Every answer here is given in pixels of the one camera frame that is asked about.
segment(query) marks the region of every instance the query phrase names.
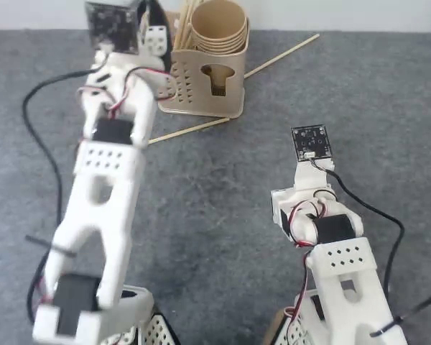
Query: beige plastic organizer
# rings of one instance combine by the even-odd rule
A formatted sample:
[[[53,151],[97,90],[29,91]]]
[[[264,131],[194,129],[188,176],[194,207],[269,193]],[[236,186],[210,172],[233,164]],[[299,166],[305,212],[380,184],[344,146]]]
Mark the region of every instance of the beige plastic organizer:
[[[177,80],[177,95],[159,103],[166,113],[236,118],[244,107],[244,68],[249,46],[249,28],[242,51],[229,55],[213,55],[197,50],[172,52],[171,74]],[[225,88],[214,85],[208,67],[226,66],[233,71]],[[165,93],[174,92],[171,85]]]

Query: stack of paper cups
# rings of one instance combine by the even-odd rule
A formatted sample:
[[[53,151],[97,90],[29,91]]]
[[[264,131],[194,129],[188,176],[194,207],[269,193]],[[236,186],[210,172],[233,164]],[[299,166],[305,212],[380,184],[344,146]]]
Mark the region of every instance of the stack of paper cups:
[[[194,46],[214,55],[243,50],[248,31],[247,16],[232,1],[210,0],[196,8],[190,19]]]

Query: gray carpet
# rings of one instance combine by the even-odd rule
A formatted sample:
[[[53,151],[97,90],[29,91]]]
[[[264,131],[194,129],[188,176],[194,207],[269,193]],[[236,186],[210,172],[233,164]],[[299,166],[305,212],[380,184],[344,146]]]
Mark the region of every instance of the gray carpet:
[[[253,32],[247,69],[309,36]],[[55,181],[24,130],[20,102],[91,56],[85,32],[0,32],[0,344],[32,343],[24,296],[42,253],[23,238],[54,231]],[[46,88],[30,106],[60,164],[65,200],[82,82]],[[158,114],[154,136],[207,120]],[[394,310],[431,294],[431,34],[324,33],[247,80],[238,120],[148,149],[127,282],[153,292],[183,344],[259,344],[292,302],[302,252],[273,224],[269,192],[293,184],[289,128],[321,122],[348,186],[407,225]],[[363,216],[381,274],[396,226],[341,199]],[[102,262],[96,238],[77,267],[97,273]],[[404,330],[410,344],[431,345],[431,308]]]

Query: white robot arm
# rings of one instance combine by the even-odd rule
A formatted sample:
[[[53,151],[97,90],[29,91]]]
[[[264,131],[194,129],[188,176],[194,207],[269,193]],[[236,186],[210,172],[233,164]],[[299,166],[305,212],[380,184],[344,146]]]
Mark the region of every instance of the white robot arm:
[[[296,298],[291,315],[281,312],[265,344],[405,345],[402,329],[371,334],[393,318],[376,274],[376,262],[361,217],[336,198],[322,169],[333,170],[324,126],[293,129],[295,185],[272,191],[273,219],[298,247],[316,288]]]
[[[134,23],[147,6],[150,27],[143,40],[137,38],[139,25]],[[146,344],[147,339],[174,344],[177,337],[154,308],[152,294],[124,286],[156,91],[171,78],[169,30],[159,22],[165,17],[155,0],[133,6],[87,3],[87,12],[93,43],[102,49],[94,67],[102,68],[80,89],[83,140],[65,216],[42,275],[45,298],[35,313],[32,335],[41,344],[127,345]],[[98,22],[111,17],[113,24]],[[106,31],[106,25],[129,27],[130,42],[124,44],[124,30],[120,42],[115,41],[115,32]],[[73,258],[67,253],[77,253],[94,232],[101,235],[106,258],[102,277],[71,272]]]

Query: wooden stick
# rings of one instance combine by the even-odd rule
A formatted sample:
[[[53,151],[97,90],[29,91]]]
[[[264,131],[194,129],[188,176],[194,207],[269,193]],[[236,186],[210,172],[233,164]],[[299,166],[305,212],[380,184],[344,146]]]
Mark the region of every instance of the wooden stick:
[[[179,49],[185,49],[185,43],[188,41],[188,36],[191,36],[191,25],[190,25],[190,18],[192,17],[193,12],[195,11],[196,7],[200,4],[200,0],[190,0],[190,5],[188,7],[187,16],[185,17],[185,26],[182,31],[182,36],[180,38],[180,46]]]
[[[180,16],[179,16],[179,27],[177,28],[177,33],[175,34],[174,38],[174,47],[175,49],[178,49],[180,46],[180,41],[182,37],[183,30],[185,28],[185,18],[187,18],[188,13],[188,3],[187,0],[183,0],[182,7],[180,8]]]
[[[192,35],[190,34],[183,45],[183,49],[190,49],[192,47]]]
[[[290,48],[288,51],[283,52],[282,54],[279,54],[276,57],[273,57],[271,60],[266,61],[264,64],[260,65],[257,68],[254,68],[251,72],[248,72],[244,75],[244,79],[249,78],[251,75],[263,70],[264,68],[267,68],[268,66],[270,66],[271,64],[275,63],[278,60],[281,60],[282,58],[284,58],[285,56],[288,56],[291,52],[294,52],[295,50],[300,49],[301,47],[307,45],[308,43],[316,40],[320,35],[316,34],[312,37],[310,37],[308,40],[303,41],[302,43],[296,45],[295,47]]]
[[[224,117],[223,119],[219,119],[219,120],[215,120],[215,121],[211,121],[211,122],[206,122],[205,124],[199,124],[199,125],[194,126],[194,127],[183,129],[182,131],[174,132],[171,134],[166,134],[166,135],[163,135],[162,137],[151,139],[151,140],[149,140],[149,144],[154,144],[155,142],[161,142],[163,140],[175,138],[175,137],[178,137],[180,135],[184,135],[184,134],[187,134],[190,132],[199,131],[200,129],[215,126],[216,124],[223,124],[224,122],[227,122],[227,121],[230,121],[230,119],[228,117]]]

